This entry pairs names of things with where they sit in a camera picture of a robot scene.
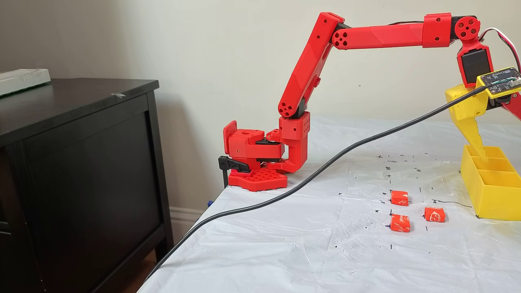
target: black marker mark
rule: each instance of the black marker mark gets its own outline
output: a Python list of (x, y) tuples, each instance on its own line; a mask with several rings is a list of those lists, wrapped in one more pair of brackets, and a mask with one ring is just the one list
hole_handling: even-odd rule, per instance
[(457, 202), (457, 201), (441, 201), (441, 200), (438, 200), (438, 199), (433, 199), (432, 201), (433, 201), (434, 203), (436, 203), (436, 202), (438, 202), (438, 201), (439, 201), (439, 202), (443, 202), (443, 203), (449, 203), (449, 202), (452, 202), (452, 203), (460, 204), (460, 205), (462, 205), (462, 206), (471, 207), (471, 206), (469, 206), (469, 205), (464, 205), (464, 204), (459, 203), (459, 202)]

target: white box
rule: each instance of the white box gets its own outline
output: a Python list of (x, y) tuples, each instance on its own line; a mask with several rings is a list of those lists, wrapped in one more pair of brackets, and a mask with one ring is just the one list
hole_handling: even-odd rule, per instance
[(18, 69), (0, 73), (0, 96), (51, 81), (47, 69)]

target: red robot arm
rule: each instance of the red robot arm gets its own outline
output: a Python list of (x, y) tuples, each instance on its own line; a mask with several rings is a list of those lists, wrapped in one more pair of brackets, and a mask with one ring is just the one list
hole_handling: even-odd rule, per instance
[[(474, 16), (429, 14), (423, 22), (362, 28), (351, 28), (343, 22), (333, 13), (320, 13), (280, 99), (278, 129), (264, 136), (260, 130), (237, 129), (235, 121), (224, 128), (225, 153), (231, 156), (219, 158), (225, 185), (228, 181), (250, 191), (286, 187), (287, 177), (281, 173), (293, 173), (302, 167), (307, 159), (309, 132), (309, 112), (305, 109), (333, 47), (448, 47), (459, 39), (463, 46), (457, 62), (466, 87), (475, 86), (477, 76), (493, 71), (489, 48), (478, 40), (480, 22)], [(281, 158), (285, 145), (288, 159)], [(226, 180), (229, 168), (232, 171)]]

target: wooden floor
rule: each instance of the wooden floor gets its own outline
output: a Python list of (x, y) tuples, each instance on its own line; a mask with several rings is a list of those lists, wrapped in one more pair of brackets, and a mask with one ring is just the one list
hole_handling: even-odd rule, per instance
[(152, 252), (141, 262), (139, 271), (135, 275), (129, 277), (126, 284), (115, 293), (136, 293), (154, 265), (156, 265), (156, 253), (152, 250)]

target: white wall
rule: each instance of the white wall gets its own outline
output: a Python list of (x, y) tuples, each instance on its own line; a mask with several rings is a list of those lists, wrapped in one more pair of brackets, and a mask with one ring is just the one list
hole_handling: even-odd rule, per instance
[[(519, 0), (2, 0), (0, 71), (45, 67), (54, 78), (158, 79), (170, 205), (203, 210), (222, 190), (222, 128), (272, 130), (291, 71), (321, 11), (352, 27), (476, 15), (521, 46)], [(514, 64), (486, 37), (495, 68)], [(312, 115), (408, 119), (444, 103), (461, 83), (458, 43), (337, 51), (308, 105)], [(449, 119), (447, 113), (436, 119)], [(501, 110), (480, 121), (517, 123)]]

